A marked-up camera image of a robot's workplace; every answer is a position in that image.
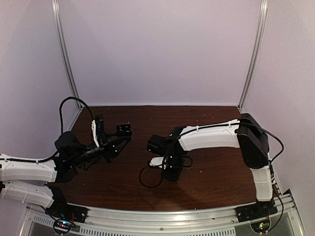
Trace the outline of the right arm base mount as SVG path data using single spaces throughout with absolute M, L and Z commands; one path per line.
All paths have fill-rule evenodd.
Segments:
M 238 222 L 253 221 L 276 214 L 278 209 L 273 201 L 256 202 L 253 204 L 236 207 Z

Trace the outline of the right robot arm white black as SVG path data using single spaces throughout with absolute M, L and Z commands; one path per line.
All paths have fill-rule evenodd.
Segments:
M 273 207 L 273 187 L 267 132 L 248 113 L 239 119 L 204 126 L 178 126 L 168 136 L 152 135 L 147 150 L 156 154 L 148 165 L 163 178 L 178 181 L 187 153 L 204 148 L 238 148 L 251 170 L 256 189 L 252 212 L 264 216 Z

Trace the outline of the black round cap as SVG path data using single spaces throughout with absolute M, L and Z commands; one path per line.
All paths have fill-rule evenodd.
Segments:
M 132 130 L 130 124 L 119 124 L 116 126 L 116 133 L 118 136 L 131 136 Z

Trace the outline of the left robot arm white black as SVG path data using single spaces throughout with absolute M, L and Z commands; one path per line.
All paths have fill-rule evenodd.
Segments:
M 23 159 L 0 155 L 0 197 L 22 203 L 50 208 L 59 218 L 67 218 L 71 208 L 62 191 L 48 186 L 36 186 L 29 181 L 67 183 L 73 180 L 78 169 L 87 171 L 102 158 L 110 163 L 131 141 L 130 131 L 97 135 L 90 145 L 80 143 L 67 131 L 55 141 L 57 151 L 45 159 Z

